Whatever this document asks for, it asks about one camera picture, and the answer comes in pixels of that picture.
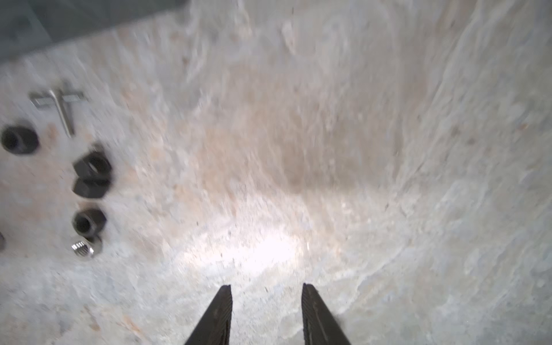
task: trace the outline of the dark gray surface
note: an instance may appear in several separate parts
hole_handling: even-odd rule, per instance
[[[0,1],[0,62],[171,9],[185,0]]]

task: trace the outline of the rock texture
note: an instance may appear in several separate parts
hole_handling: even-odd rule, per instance
[[[41,140],[0,153],[0,343],[181,344],[232,284],[231,343],[301,344],[303,282],[353,344],[551,343],[551,38],[547,0],[206,0],[0,66]]]

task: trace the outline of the hardware part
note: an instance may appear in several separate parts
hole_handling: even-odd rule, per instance
[[[93,238],[103,230],[107,218],[99,209],[79,211],[73,217],[73,229],[82,237]]]
[[[73,126],[71,125],[71,119],[67,115],[65,106],[67,103],[86,100],[82,92],[62,94],[59,90],[51,89],[48,90],[46,94],[32,93],[29,95],[29,98],[38,109],[55,105],[57,113],[60,116],[63,129],[65,129],[65,133],[67,134],[67,136],[72,137],[75,134]]]
[[[110,186],[111,181],[108,179],[77,178],[73,192],[86,199],[100,199],[107,193]]]
[[[92,238],[78,236],[71,245],[71,249],[79,259],[90,260],[101,253],[102,240],[98,236]]]
[[[2,147],[14,155],[29,155],[39,146],[36,132],[22,126],[4,128],[1,140]]]
[[[107,157],[100,151],[79,158],[73,163],[73,168],[80,178],[109,179],[112,170]]]

